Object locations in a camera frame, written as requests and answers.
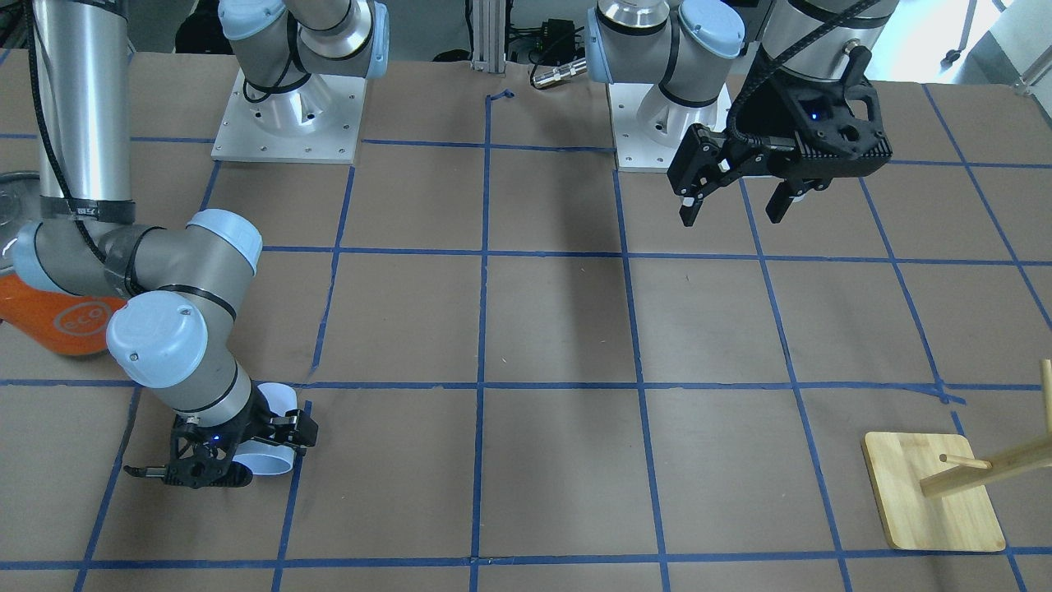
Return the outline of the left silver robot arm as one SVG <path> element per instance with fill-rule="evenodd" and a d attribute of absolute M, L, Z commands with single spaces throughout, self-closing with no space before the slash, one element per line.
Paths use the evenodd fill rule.
<path fill-rule="evenodd" d="M 585 59 L 601 83 L 648 84 L 643 123 L 676 154 L 667 166 L 692 226 L 709 195 L 773 177 L 778 224 L 804 195 L 892 158 L 878 91 L 865 78 L 894 1 L 598 1 Z"/>

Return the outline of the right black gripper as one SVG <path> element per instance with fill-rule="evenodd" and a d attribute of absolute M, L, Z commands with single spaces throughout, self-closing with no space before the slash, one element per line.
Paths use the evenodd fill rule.
<path fill-rule="evenodd" d="M 318 434 L 318 423 L 307 409 L 275 411 L 259 387 L 252 386 L 241 411 L 224 423 L 201 427 L 178 419 L 173 424 L 168 465 L 124 465 L 123 472 L 135 479 L 168 479 L 169 486 L 240 488 L 263 475 L 263 469 L 252 468 L 252 460 L 240 452 L 245 443 L 306 450 L 316 446 Z"/>

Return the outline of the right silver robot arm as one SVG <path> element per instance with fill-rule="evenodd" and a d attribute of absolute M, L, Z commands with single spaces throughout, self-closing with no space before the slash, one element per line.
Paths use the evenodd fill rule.
<path fill-rule="evenodd" d="M 303 456 L 318 423 L 292 387 L 259 383 L 227 345 L 263 248 L 229 210 L 183 229 L 136 223 L 129 190 L 128 2 L 26 1 L 31 97 L 41 145 L 39 216 L 5 258 L 31 288 L 123 298 L 106 326 L 113 359 L 174 412 L 169 458 L 135 479 L 240 488 Z M 222 1 L 241 95 L 279 137 L 349 130 L 324 76 L 376 79 L 390 60 L 380 1 Z"/>

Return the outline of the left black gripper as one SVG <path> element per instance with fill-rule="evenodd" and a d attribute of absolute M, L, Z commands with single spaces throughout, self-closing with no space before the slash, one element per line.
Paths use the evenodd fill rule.
<path fill-rule="evenodd" d="M 766 205 L 771 224 L 781 224 L 794 202 L 812 190 L 825 191 L 830 178 L 878 171 L 892 158 L 892 147 L 878 94 L 865 79 L 870 59 L 870 49 L 853 46 L 845 72 L 834 81 L 775 72 L 770 81 L 789 117 L 786 131 L 777 134 L 790 139 L 789 151 L 771 156 L 777 149 L 771 141 L 751 145 L 700 123 L 689 125 L 667 169 L 670 187 L 681 200 L 681 223 L 694 225 L 705 198 L 741 177 L 771 171 L 785 178 Z"/>

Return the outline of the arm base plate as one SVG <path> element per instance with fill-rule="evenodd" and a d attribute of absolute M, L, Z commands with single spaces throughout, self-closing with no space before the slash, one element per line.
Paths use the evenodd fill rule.
<path fill-rule="evenodd" d="M 720 132 L 731 106 L 726 86 L 717 101 L 702 108 L 674 104 L 655 84 L 609 84 L 610 121 L 618 166 L 629 173 L 664 173 L 690 125 Z"/>
<path fill-rule="evenodd" d="M 353 164 L 367 81 L 315 75 L 294 91 L 252 102 L 258 93 L 234 79 L 211 157 L 252 164 Z"/>

